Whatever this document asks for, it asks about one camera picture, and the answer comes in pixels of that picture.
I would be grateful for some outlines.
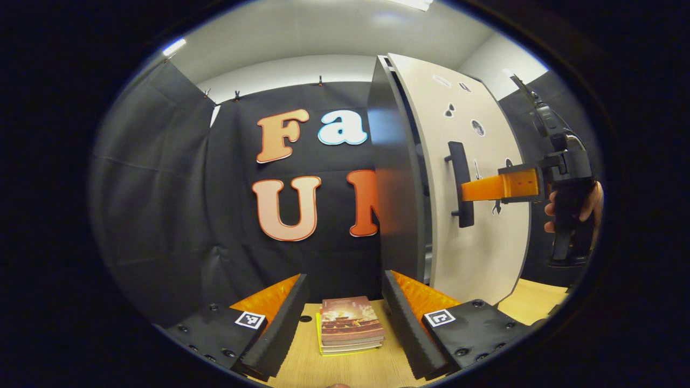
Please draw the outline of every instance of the stack of books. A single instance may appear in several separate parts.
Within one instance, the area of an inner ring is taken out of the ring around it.
[[[317,329],[323,356],[374,350],[384,340],[383,326],[366,296],[324,299]]]

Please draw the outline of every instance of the black handle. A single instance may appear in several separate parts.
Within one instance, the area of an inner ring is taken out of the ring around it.
[[[550,266],[580,266],[587,261],[594,233],[594,216],[580,221],[580,211],[595,186],[594,179],[555,186],[553,255]]]
[[[451,213],[458,218],[458,226],[465,228],[474,225],[474,203],[462,201],[462,184],[470,182],[470,169],[467,165],[465,148],[460,142],[448,142],[450,156],[446,156],[446,162],[453,162],[453,174],[455,175],[455,191],[457,192],[457,211]]]

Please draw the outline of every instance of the yellow book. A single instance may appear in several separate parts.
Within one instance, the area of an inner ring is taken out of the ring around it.
[[[319,343],[319,353],[321,353],[321,355],[323,357],[347,356],[348,354],[365,353],[367,351],[374,351],[376,349],[379,349],[378,347],[374,347],[374,348],[370,348],[370,349],[356,350],[356,351],[352,351],[350,353],[338,353],[338,354],[324,353],[324,349],[323,349],[322,343],[321,343],[321,314],[316,313],[315,321],[316,321],[316,337],[317,337],[317,340]]]

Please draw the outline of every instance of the book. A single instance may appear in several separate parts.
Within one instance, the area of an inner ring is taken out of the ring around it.
[[[321,355],[323,357],[344,356],[346,354],[366,353],[367,351],[374,351],[374,350],[378,349],[378,347],[373,347],[373,348],[367,348],[367,349],[362,349],[362,350],[324,352],[323,345],[321,344],[321,314],[320,313],[316,313],[316,336],[317,336],[318,344],[319,344],[319,353],[321,353]]]
[[[384,340],[384,330],[366,296],[324,299],[322,345],[358,345]]]

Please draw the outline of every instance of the orange letter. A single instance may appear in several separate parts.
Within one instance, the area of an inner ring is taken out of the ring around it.
[[[311,236],[316,229],[316,188],[321,186],[319,177],[298,177],[290,185],[299,198],[299,222],[295,226],[280,220],[278,193],[283,189],[279,180],[262,180],[252,185],[257,195],[259,225],[265,234],[279,241],[300,241]]]
[[[294,143],[299,139],[299,124],[294,121],[309,120],[309,113],[304,109],[297,109],[280,115],[268,116],[257,122],[262,128],[262,149],[257,155],[257,162],[268,163],[285,159],[292,155],[293,149],[286,147],[283,137]]]
[[[347,181],[355,186],[357,215],[355,226],[350,228],[354,237],[375,235],[379,228],[371,221],[371,211],[379,215],[379,192],[376,189],[376,172],[356,170],[347,175]]]

